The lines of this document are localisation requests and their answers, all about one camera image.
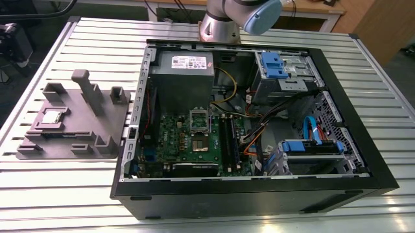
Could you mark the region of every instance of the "sticker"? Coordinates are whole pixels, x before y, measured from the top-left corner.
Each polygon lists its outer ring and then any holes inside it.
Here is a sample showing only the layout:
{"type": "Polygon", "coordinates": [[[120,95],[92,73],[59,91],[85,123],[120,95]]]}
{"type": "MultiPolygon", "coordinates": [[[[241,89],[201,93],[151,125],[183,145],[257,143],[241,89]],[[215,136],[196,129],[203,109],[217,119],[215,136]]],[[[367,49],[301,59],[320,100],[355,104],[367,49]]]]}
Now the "sticker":
{"type": "Polygon", "coordinates": [[[295,72],[296,71],[296,69],[293,67],[284,67],[284,69],[285,69],[285,72],[295,72]]]}
{"type": "Polygon", "coordinates": [[[261,170],[261,163],[257,160],[255,160],[255,167],[257,170],[261,170]]]}
{"type": "Polygon", "coordinates": [[[173,56],[171,60],[173,69],[207,69],[205,57],[173,56]]]}
{"type": "Polygon", "coordinates": [[[247,103],[251,104],[251,102],[252,102],[252,96],[247,95],[247,103]]]}

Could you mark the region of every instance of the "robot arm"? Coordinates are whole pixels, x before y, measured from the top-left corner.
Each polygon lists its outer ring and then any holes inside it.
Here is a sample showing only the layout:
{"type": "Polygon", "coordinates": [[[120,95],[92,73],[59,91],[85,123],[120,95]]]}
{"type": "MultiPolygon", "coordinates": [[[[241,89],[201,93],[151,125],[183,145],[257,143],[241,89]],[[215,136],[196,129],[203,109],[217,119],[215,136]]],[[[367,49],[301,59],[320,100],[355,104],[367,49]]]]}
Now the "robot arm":
{"type": "Polygon", "coordinates": [[[209,0],[200,25],[200,38],[208,42],[236,43],[239,27],[263,34],[275,24],[283,3],[291,0],[209,0]]]}

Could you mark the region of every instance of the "wooden shelf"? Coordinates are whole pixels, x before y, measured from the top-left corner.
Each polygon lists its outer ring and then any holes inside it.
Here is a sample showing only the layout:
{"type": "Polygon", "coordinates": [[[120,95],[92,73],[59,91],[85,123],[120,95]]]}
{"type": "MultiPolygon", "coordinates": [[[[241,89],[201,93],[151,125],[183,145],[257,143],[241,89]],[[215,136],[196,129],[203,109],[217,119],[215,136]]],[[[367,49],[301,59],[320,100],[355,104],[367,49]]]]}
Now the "wooden shelf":
{"type": "MultiPolygon", "coordinates": [[[[152,2],[175,3],[173,0],[147,0],[152,2]]],[[[183,4],[205,5],[208,0],[181,0],[183,4]]],[[[327,6],[321,1],[295,0],[297,12],[320,13],[343,15],[345,13],[344,7],[336,2],[335,6],[327,6]]],[[[292,11],[292,3],[283,6],[283,11],[292,11]]]]}

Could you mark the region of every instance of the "metal slotted table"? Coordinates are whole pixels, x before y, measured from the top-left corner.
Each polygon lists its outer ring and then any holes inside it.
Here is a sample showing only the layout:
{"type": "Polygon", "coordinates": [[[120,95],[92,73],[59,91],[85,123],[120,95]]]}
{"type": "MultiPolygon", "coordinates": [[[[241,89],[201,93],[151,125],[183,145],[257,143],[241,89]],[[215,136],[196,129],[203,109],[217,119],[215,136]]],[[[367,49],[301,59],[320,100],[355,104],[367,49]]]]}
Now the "metal slotted table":
{"type": "Polygon", "coordinates": [[[137,221],[109,190],[116,160],[17,160],[16,148],[40,110],[47,82],[88,69],[101,90],[135,90],[145,39],[197,40],[197,25],[81,18],[68,22],[0,130],[0,230],[84,232],[415,231],[415,111],[359,39],[347,34],[241,32],[245,44],[323,50],[400,188],[325,213],[137,221]]]}

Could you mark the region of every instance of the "orange wire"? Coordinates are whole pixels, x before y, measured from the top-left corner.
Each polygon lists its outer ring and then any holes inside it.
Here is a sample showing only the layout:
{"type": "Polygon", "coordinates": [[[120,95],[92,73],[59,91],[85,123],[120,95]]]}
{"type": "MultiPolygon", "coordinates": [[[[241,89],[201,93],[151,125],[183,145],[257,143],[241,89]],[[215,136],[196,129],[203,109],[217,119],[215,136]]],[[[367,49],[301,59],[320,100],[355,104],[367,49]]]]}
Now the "orange wire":
{"type": "Polygon", "coordinates": [[[257,140],[259,136],[261,135],[261,133],[264,132],[265,128],[263,128],[263,130],[259,132],[259,134],[255,136],[253,140],[251,141],[251,143],[248,144],[247,148],[244,149],[244,154],[247,155],[253,155],[252,153],[248,153],[248,149],[252,146],[253,142],[257,140]]]}
{"type": "Polygon", "coordinates": [[[319,129],[319,132],[323,134],[324,139],[328,140],[328,137],[327,137],[327,135],[324,134],[324,132],[323,132],[320,126],[317,126],[317,129],[319,129]]]}
{"type": "Polygon", "coordinates": [[[249,108],[251,104],[248,103],[245,106],[245,115],[253,117],[255,114],[248,113],[248,108],[249,108]]]}

